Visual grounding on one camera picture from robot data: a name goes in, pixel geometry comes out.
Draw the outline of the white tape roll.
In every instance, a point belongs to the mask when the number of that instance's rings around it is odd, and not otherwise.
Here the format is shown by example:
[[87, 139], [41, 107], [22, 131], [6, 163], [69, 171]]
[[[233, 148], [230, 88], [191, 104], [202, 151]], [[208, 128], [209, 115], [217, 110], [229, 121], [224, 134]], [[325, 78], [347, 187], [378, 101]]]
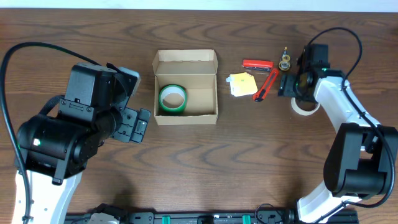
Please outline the white tape roll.
[[315, 105], [315, 108], [314, 108], [314, 109], [312, 109], [312, 110], [304, 110], [304, 109], [302, 109], [301, 107], [299, 107], [299, 105], [297, 104], [295, 98], [291, 98], [290, 104], [291, 104], [292, 109], [293, 109], [297, 114], [299, 114], [299, 115], [301, 115], [301, 116], [310, 116], [310, 115], [314, 114], [315, 112], [317, 112], [317, 111], [319, 110], [319, 108], [320, 108], [320, 104], [317, 103], [317, 104]]

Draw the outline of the green tape roll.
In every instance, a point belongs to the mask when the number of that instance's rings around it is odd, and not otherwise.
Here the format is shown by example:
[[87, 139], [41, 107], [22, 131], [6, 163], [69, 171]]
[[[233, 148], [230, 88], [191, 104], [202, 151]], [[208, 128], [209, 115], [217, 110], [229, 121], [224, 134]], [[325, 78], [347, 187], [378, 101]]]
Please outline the green tape roll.
[[167, 85], [159, 93], [159, 105], [168, 112], [182, 113], [187, 105], [187, 93], [179, 85]]

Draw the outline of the brown cardboard box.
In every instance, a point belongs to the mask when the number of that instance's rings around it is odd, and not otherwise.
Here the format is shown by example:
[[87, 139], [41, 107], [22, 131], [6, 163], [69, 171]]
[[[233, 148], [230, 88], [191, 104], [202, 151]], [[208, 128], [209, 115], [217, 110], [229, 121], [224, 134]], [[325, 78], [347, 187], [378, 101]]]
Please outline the brown cardboard box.
[[[159, 126], [216, 124], [218, 60], [214, 50], [158, 50], [152, 66], [154, 118]], [[160, 107], [159, 93], [167, 85], [185, 89], [187, 105], [182, 113], [168, 113]]]

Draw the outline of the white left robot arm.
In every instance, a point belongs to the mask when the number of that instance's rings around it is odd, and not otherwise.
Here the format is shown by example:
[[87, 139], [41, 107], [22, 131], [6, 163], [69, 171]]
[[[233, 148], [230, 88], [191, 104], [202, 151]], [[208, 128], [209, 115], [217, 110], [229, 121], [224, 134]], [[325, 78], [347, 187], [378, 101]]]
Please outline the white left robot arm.
[[142, 142], [150, 111], [127, 108], [139, 73], [90, 63], [73, 66], [55, 96], [17, 132], [30, 188], [29, 223], [63, 223], [88, 159], [111, 138]]

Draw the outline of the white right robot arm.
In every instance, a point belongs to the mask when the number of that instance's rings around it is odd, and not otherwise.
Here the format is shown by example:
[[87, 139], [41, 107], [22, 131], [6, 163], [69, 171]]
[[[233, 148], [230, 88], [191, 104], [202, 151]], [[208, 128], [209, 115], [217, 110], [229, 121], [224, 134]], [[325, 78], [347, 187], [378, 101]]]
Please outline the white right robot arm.
[[383, 126], [361, 105], [341, 70], [328, 61], [328, 46], [308, 44], [297, 62], [298, 74], [282, 76], [279, 96], [316, 103], [335, 131], [323, 168], [323, 181], [297, 202], [304, 223], [325, 223], [347, 205], [375, 195], [390, 196], [394, 188], [397, 130]]

